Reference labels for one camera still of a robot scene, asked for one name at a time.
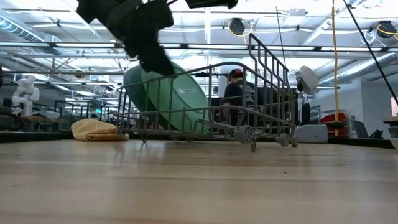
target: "person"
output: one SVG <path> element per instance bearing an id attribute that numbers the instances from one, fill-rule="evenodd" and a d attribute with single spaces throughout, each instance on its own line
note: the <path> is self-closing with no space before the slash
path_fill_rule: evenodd
<path id="1" fill-rule="evenodd" d="M 225 94 L 224 94 L 224 99 L 223 99 L 223 105 L 224 106 L 243 106 L 243 74 L 242 70 L 240 69 L 234 69 L 229 73 L 229 85 L 225 89 Z M 260 90 L 258 89 L 257 86 L 255 86 L 251 82 L 246 81 L 246 97 L 244 99 L 245 102 L 245 107 L 250 108 L 252 110 L 256 111 L 262 111 L 263 106 L 258 106 L 255 108 L 256 105 L 256 88 L 257 88 L 257 105 L 263 105 L 264 100 L 262 98 L 262 95 L 260 94 Z M 223 109 L 223 114 L 225 118 L 228 120 L 228 118 L 231 118 L 231 125 L 237 125 L 238 123 L 238 118 L 239 116 L 242 115 L 241 110 L 237 109 L 229 109 L 229 108 L 224 108 Z M 253 126 L 254 119 L 252 119 L 252 116 L 250 116 L 249 122 L 246 122 L 247 124 L 250 124 Z"/>

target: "exposed ductwork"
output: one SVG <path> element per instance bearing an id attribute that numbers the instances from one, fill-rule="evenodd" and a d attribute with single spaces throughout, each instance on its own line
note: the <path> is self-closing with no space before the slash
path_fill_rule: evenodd
<path id="1" fill-rule="evenodd" d="M 32 28 L 29 28 L 28 25 L 13 18 L 10 14 L 8 14 L 6 11 L 2 9 L 0 9 L 0 27 L 29 42 L 54 41 L 54 36 L 49 35 L 49 39 L 51 40 L 45 40 L 42 34 L 38 33 Z M 39 49 L 41 52 L 54 54 L 54 55 L 60 55 L 62 53 L 61 51 L 55 48 L 43 47 Z"/>
<path id="2" fill-rule="evenodd" d="M 397 53 L 384 54 L 377 58 L 377 61 L 379 62 L 380 66 L 382 68 L 390 65 L 391 63 L 393 63 L 397 60 L 398 60 Z M 337 81 L 343 82 L 343 81 L 352 80 L 354 78 L 361 77 L 370 72 L 373 72 L 377 69 L 378 69 L 378 67 L 373 59 L 369 59 L 369 60 L 365 60 L 365 61 L 363 61 L 363 60 L 356 61 L 356 62 L 353 62 L 353 63 L 338 70 Z M 322 80 L 319 83 L 319 85 L 327 85 L 327 84 L 330 84 L 331 82 L 333 82 L 334 72 L 327 75 L 327 77 L 329 77 L 329 78 Z"/>

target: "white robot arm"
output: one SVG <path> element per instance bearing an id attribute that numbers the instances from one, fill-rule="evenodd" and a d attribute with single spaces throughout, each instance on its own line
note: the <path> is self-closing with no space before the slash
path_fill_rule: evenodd
<path id="1" fill-rule="evenodd" d="M 32 115 L 33 102 L 36 102 L 40 98 L 40 90 L 36 88 L 33 82 L 36 81 L 36 77 L 28 76 L 18 80 L 18 88 L 12 95 L 12 113 L 15 115 L 21 114 L 20 104 L 24 104 L 24 116 Z"/>

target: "red object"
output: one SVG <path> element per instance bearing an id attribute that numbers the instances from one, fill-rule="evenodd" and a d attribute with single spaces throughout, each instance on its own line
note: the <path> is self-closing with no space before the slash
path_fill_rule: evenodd
<path id="1" fill-rule="evenodd" d="M 347 119 L 347 117 L 345 116 L 345 114 L 343 114 L 343 113 L 339 113 L 338 114 L 338 121 L 344 121 L 346 119 Z M 319 120 L 319 123 L 320 124 L 325 124 L 325 123 L 332 122 L 332 121 L 335 121 L 335 115 L 334 114 L 331 114 L 331 115 L 328 115 L 328 116 L 322 118 L 321 120 Z M 328 127 L 328 132 L 329 132 L 329 136 L 334 136 L 335 135 L 335 129 L 334 128 L 329 128 Z M 347 133 L 346 133 L 346 129 L 345 128 L 343 128 L 341 130 L 338 130 L 338 136 L 346 136 L 346 135 L 347 135 Z"/>

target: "folded towel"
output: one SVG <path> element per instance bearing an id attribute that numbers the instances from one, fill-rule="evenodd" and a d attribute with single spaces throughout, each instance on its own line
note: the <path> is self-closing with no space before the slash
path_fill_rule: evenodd
<path id="1" fill-rule="evenodd" d="M 80 141 L 127 141 L 129 135 L 119 136 L 115 133 L 116 126 L 113 124 L 97 121 L 94 119 L 83 119 L 71 126 L 73 137 Z"/>

